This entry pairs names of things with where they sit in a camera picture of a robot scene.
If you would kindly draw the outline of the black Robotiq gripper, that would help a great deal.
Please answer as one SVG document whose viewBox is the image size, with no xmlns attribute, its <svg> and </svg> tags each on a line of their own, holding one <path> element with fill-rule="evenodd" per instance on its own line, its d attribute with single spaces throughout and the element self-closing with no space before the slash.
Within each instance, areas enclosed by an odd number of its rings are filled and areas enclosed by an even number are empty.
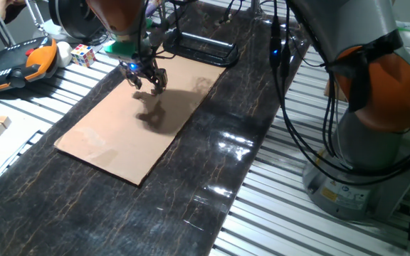
<svg viewBox="0 0 410 256">
<path fill-rule="evenodd" d="M 131 83 L 132 86 L 139 90 L 142 87 L 140 78 L 152 79 L 154 89 L 153 95 L 161 95 L 168 83 L 167 71 L 159 68 L 154 58 L 138 60 L 133 62 L 120 61 L 118 68 L 123 76 Z"/>
</svg>

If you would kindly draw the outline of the person's bare hand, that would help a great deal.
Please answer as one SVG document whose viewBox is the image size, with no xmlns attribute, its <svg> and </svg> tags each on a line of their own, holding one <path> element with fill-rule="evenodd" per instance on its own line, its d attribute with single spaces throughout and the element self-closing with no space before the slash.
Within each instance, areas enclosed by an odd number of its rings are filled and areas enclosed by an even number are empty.
<svg viewBox="0 0 410 256">
<path fill-rule="evenodd" d="M 0 0 L 0 18 L 5 23 L 12 22 L 25 8 L 23 0 Z"/>
</svg>

